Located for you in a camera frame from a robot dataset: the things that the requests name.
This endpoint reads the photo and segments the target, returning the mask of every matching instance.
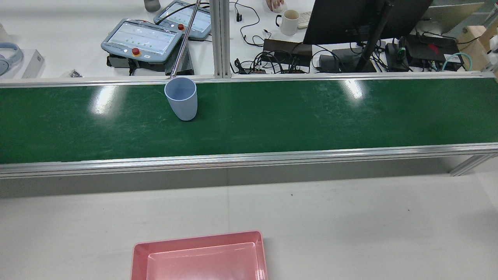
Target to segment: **teal cable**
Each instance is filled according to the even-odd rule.
[[[444,69],[446,68],[446,64],[448,64],[448,62],[450,61],[450,59],[452,59],[453,57],[455,57],[457,55],[463,55],[463,56],[466,56],[469,59],[469,69],[468,69],[468,71],[472,71],[472,58],[470,58],[470,56],[468,54],[466,54],[466,53],[457,52],[455,54],[452,54],[450,57],[448,57],[448,59],[446,59],[446,61],[443,64],[443,68],[441,68],[441,72],[444,71]]]

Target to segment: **computer monitor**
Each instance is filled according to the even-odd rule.
[[[342,72],[371,72],[370,56],[377,41],[409,34],[431,4],[432,0],[315,0],[303,43],[367,41],[361,54],[350,56],[357,60],[354,69]]]

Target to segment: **screen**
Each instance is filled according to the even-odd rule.
[[[161,15],[161,18],[183,7],[184,7],[183,5],[175,3]],[[172,21],[174,23],[181,23],[186,27],[188,26],[188,22],[190,21],[190,16],[192,15],[193,11],[194,11],[193,7],[186,8],[175,13],[172,16],[169,16],[166,20]],[[210,24],[211,24],[211,15],[205,12],[197,12],[195,15],[192,29],[202,33],[206,31],[206,29],[209,27]]]
[[[109,39],[109,43],[139,48],[163,55],[174,37],[174,34],[166,31],[125,22]]]
[[[385,3],[394,3],[380,39],[410,34],[432,0],[315,0],[305,44],[367,41]]]

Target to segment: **cup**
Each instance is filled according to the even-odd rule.
[[[282,18],[282,23],[278,24],[278,18]],[[284,35],[292,36],[297,32],[297,25],[299,24],[299,13],[294,10],[287,10],[283,13],[283,16],[279,14],[275,18],[275,24],[280,27],[280,31]]]
[[[148,12],[155,12],[161,8],[161,3],[159,3],[159,0],[143,0],[143,3],[145,5],[145,9]]]
[[[175,115],[189,121],[197,114],[197,86],[185,77],[176,77],[164,86],[164,93]]]

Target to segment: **metal profile post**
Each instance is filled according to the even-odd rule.
[[[486,160],[497,156],[498,154],[480,154],[473,155],[469,159],[460,163],[457,167],[450,171],[450,175],[452,177],[463,175],[465,172],[470,169],[478,166],[479,164],[485,162]]]
[[[230,78],[230,1],[210,0],[215,78]]]

